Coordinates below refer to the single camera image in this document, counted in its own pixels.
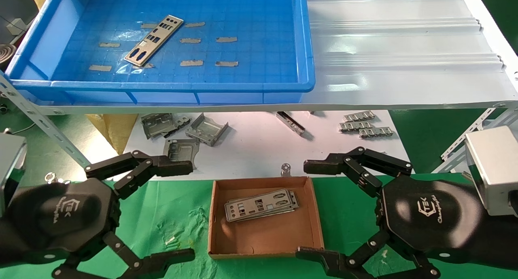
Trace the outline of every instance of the tape piece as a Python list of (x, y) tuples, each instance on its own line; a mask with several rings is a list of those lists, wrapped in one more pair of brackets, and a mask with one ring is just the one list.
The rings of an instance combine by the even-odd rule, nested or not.
[(180, 66), (200, 66), (203, 65), (203, 60), (199, 61), (182, 61)]
[(181, 43), (200, 43), (202, 40), (200, 38), (182, 38), (180, 39)]
[(205, 22), (189, 23), (185, 25), (187, 28), (205, 26)]
[(237, 66), (239, 62), (237, 61), (216, 61), (216, 66), (230, 66), (234, 67)]
[(110, 65), (94, 65), (92, 64), (89, 70), (98, 70), (99, 72), (109, 72), (111, 70)]
[(120, 46), (121, 46), (120, 43), (106, 43), (106, 42), (99, 43), (99, 47), (120, 47)]
[(216, 38), (216, 42), (226, 43), (226, 42), (236, 42), (237, 37), (218, 37)]
[(156, 28), (158, 24), (154, 24), (154, 23), (148, 23), (148, 24), (144, 24), (142, 23), (142, 25), (140, 26), (141, 29), (153, 29), (153, 28)]

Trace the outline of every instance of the green cloth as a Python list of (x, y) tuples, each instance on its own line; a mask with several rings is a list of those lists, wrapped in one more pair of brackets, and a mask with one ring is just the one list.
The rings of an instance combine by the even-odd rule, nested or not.
[[(423, 180), (449, 179), (465, 183), (459, 174), (422, 174)], [(389, 181), (390, 177), (381, 177)], [(378, 230), (374, 221), (375, 199), (363, 194), (344, 177), (315, 178), (314, 187), (327, 249), (350, 255)], [(322, 266), (295, 258), (212, 260), (207, 255), (207, 227), (212, 181), (150, 181), (121, 202), (121, 225), (117, 235), (139, 257), (192, 247), (196, 259), (170, 267), (167, 279), (325, 279)], [(517, 278), (518, 272), (474, 264), (446, 264), (432, 260), (442, 272), (442, 279)], [(40, 266), (15, 266), (0, 270), (0, 278), (49, 279), (61, 262)], [(373, 275), (413, 268), (413, 264), (386, 247), (368, 263)], [(113, 251), (105, 248), (96, 257), (80, 264), (87, 271), (117, 278), (126, 269)]]

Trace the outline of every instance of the metal shelf rack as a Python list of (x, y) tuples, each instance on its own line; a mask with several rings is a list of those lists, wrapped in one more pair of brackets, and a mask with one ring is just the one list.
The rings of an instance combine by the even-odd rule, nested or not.
[[(481, 0), (308, 0), (316, 87), (299, 104), (58, 106), (0, 92), (81, 166), (85, 156), (46, 115), (518, 107), (518, 58)], [(462, 159), (457, 152), (437, 171)]]

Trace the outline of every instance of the blue plastic tray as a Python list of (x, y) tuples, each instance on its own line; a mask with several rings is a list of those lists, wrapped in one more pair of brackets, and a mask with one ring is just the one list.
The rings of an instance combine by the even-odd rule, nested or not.
[[(149, 60), (154, 67), (124, 61), (150, 31), (141, 24), (166, 15), (185, 23)], [(195, 22), (205, 25), (185, 26)], [(218, 37), (238, 41), (217, 43)], [(204, 65), (180, 66), (184, 60)], [(239, 65), (217, 67), (216, 61)], [(112, 68), (99, 72), (91, 65)], [(7, 76), (26, 97), (54, 105), (295, 103), (315, 84), (307, 2), (47, 0)]]

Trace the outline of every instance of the brown cardboard tray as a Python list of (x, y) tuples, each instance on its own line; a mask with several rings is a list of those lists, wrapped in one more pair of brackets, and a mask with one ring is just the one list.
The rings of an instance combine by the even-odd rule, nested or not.
[[(300, 205), (295, 211), (245, 221), (227, 222), (228, 200), (290, 189)], [(313, 182), (309, 177), (253, 178), (214, 181), (209, 221), (209, 256), (293, 257), (299, 246), (323, 248)]]

